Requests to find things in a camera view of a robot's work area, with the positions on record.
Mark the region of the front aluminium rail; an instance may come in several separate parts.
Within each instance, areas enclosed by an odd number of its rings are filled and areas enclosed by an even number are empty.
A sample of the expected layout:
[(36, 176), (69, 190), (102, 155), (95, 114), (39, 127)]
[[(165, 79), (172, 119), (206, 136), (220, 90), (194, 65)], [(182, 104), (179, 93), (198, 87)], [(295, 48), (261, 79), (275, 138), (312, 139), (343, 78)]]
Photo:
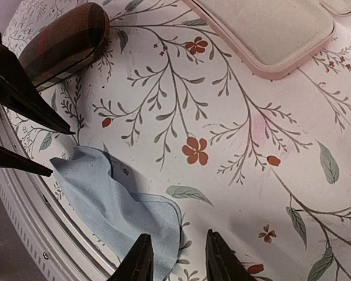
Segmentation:
[(0, 168), (0, 198), (22, 243), (47, 280), (107, 280), (116, 266), (42, 177)]

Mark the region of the small blue cloth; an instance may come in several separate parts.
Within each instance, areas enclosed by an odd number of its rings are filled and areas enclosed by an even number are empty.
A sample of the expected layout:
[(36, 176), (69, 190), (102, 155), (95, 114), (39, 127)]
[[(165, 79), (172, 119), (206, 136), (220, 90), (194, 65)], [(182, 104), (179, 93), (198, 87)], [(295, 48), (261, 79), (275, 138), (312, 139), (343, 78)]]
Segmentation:
[(119, 258), (139, 235), (151, 236), (154, 279), (166, 280), (179, 256), (179, 206), (163, 196), (129, 192), (111, 176), (111, 162), (98, 149), (79, 146), (70, 160), (54, 157), (50, 163), (74, 212)]

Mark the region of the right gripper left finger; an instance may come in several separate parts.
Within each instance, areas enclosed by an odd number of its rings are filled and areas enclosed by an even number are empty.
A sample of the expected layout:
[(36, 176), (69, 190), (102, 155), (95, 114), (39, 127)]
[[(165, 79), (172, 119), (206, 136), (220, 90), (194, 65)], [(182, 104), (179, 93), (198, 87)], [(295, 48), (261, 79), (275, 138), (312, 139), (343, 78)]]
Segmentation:
[(152, 281), (153, 247), (149, 234), (141, 234), (112, 275), (112, 281)]

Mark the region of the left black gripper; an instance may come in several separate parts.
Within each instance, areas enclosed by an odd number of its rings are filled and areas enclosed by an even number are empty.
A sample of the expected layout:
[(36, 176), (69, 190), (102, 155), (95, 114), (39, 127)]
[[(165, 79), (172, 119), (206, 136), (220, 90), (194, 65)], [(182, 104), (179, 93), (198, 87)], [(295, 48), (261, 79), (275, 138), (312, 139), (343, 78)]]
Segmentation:
[(16, 55), (2, 45), (1, 32), (0, 105), (52, 131), (73, 134), (70, 125), (41, 97)]

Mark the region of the pink glasses case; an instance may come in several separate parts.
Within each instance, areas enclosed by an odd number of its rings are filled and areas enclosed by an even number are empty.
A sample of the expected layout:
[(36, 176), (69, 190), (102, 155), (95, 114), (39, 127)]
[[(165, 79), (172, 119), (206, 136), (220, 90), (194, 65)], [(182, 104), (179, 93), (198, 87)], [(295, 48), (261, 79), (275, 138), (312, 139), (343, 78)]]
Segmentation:
[(351, 1), (185, 1), (252, 73), (278, 80), (326, 47)]

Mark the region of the brown plaid glasses case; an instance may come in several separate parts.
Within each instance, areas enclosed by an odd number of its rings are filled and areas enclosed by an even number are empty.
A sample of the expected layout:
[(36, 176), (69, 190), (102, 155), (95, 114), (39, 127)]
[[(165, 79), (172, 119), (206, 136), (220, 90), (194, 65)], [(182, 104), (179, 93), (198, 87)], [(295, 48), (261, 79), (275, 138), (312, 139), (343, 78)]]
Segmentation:
[(37, 34), (19, 61), (38, 91), (69, 78), (96, 62), (110, 35), (109, 17), (91, 2), (68, 11)]

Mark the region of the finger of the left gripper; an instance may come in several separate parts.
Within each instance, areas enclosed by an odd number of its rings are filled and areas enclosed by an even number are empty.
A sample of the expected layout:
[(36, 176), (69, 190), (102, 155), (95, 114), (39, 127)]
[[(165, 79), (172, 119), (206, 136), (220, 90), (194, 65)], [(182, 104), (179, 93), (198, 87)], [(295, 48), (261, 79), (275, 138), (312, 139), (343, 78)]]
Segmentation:
[(0, 168), (17, 169), (49, 177), (52, 170), (0, 146)]

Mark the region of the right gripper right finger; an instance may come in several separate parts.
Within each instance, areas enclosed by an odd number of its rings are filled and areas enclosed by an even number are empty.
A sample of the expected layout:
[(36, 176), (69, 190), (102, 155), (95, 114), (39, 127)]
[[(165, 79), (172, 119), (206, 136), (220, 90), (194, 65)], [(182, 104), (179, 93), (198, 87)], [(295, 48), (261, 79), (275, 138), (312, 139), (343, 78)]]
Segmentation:
[(219, 232), (209, 229), (205, 245), (207, 281), (253, 281)]

